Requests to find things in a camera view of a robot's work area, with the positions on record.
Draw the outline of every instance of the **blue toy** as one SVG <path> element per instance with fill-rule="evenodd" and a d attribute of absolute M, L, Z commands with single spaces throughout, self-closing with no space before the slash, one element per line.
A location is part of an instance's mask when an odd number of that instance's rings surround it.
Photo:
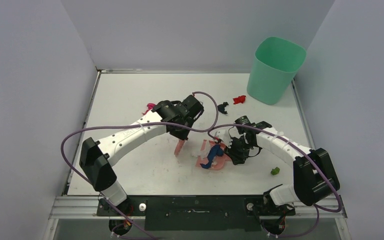
<path fill-rule="evenodd" d="M 211 164 L 213 163 L 213 160 L 216 156 L 223 156 L 224 155 L 224 152 L 223 152 L 223 149 L 220 147 L 220 144 L 216 144 L 214 146 L 212 146 L 212 148 L 209 150 L 209 153 L 208 153 L 208 156 L 206 157 L 208 159 L 208 163 L 207 164 L 203 164 L 201 163 L 201 167 L 203 169 L 209 169 L 211 168 Z"/>

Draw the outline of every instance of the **gray wall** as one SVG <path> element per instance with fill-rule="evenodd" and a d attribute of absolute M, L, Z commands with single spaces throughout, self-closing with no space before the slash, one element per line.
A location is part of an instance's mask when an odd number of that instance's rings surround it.
<path fill-rule="evenodd" d="M 298 90 L 341 182 L 353 239 L 384 239 L 384 1 L 336 0 Z"/>
<path fill-rule="evenodd" d="M 0 240 L 42 238 L 95 77 L 59 0 L 0 0 Z"/>
<path fill-rule="evenodd" d="M 99 69 L 248 71 L 278 36 L 307 48 L 334 0 L 61 0 Z"/>

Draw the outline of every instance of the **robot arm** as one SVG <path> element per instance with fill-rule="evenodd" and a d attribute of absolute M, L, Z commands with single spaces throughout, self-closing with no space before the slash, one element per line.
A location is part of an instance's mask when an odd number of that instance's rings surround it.
<path fill-rule="evenodd" d="M 169 125 L 142 125 L 167 122 L 192 127 L 203 112 L 203 105 L 192 95 L 182 102 L 161 101 L 132 124 L 140 127 L 122 130 L 97 141 L 91 137 L 86 139 L 81 146 L 80 167 L 93 189 L 102 192 L 113 205 L 119 206 L 128 196 L 117 181 L 112 166 L 133 149 L 164 133 L 170 133 L 179 140 L 188 139 L 189 130 L 184 128 Z"/>
<path fill-rule="evenodd" d="M 251 123 L 247 116 L 242 116 L 235 123 L 264 129 L 265 132 L 270 134 L 237 127 L 239 134 L 241 134 L 237 138 L 231 137 L 228 131 L 218 131 L 216 137 L 220 138 L 228 146 L 225 148 L 225 153 L 232 159 L 234 165 L 245 163 L 245 160 L 249 157 L 250 149 L 258 147 L 269 150 L 293 169 L 293 184 L 277 186 L 264 194 L 270 204 L 282 206 L 293 202 L 302 202 L 307 206 L 311 206 L 332 193 L 311 163 L 298 150 L 291 147 L 289 143 L 307 154 L 322 170 L 333 187 L 339 190 L 340 184 L 335 169 L 328 152 L 323 148 L 313 150 L 293 142 L 283 136 L 283 132 L 277 131 L 265 121 Z"/>

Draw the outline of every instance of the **green plastic bucket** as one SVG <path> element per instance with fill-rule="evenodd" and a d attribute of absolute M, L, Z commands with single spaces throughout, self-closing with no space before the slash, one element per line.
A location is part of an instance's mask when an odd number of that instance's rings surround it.
<path fill-rule="evenodd" d="M 291 41 L 274 36 L 267 38 L 255 51 L 246 91 L 265 104 L 279 102 L 306 55 L 302 46 Z"/>

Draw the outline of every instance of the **red toy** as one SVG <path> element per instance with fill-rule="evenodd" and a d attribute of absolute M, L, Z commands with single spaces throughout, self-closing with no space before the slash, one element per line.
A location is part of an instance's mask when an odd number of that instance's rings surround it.
<path fill-rule="evenodd" d="M 155 104 L 150 102 L 146 105 L 148 107 L 148 110 L 146 112 L 142 112 L 143 115 L 147 114 L 147 112 L 155 107 Z"/>
<path fill-rule="evenodd" d="M 245 96 L 245 95 L 235 97 L 235 98 L 233 98 L 233 104 L 243 104 L 245 102 L 246 98 L 247 98 L 247 96 Z"/>

